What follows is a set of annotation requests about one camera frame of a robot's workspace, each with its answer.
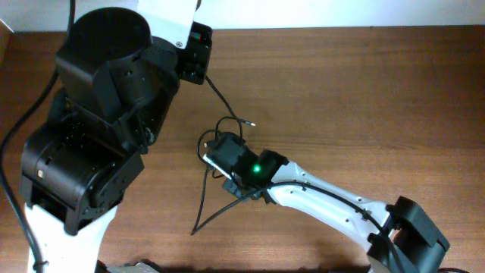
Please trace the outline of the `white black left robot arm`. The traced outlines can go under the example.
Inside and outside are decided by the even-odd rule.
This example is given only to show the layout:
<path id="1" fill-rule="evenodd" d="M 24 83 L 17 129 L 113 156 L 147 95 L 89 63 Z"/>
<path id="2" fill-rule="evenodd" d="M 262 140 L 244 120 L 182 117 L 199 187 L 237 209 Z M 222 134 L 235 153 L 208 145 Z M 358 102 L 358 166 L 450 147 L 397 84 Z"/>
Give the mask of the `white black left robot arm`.
<path id="1" fill-rule="evenodd" d="M 198 1 L 159 1 L 161 29 L 129 8 L 79 17 L 55 55 L 62 86 L 25 142 L 20 192 L 30 272 L 94 272 L 104 233 L 182 81 L 203 84 L 213 30 Z"/>

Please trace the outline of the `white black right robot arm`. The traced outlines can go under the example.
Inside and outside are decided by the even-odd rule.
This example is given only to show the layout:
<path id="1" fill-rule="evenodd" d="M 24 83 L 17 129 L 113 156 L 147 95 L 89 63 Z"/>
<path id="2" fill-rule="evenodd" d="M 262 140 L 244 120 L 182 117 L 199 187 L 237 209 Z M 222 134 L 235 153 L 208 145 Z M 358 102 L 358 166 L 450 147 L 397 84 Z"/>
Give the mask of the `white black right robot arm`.
<path id="1" fill-rule="evenodd" d="M 298 210 L 357 243 L 371 272 L 436 272 L 450 244 L 413 200 L 365 198 L 321 180 L 271 150 L 257 155 L 234 133 L 205 144 L 203 160 L 226 177 L 238 202 L 264 199 Z"/>

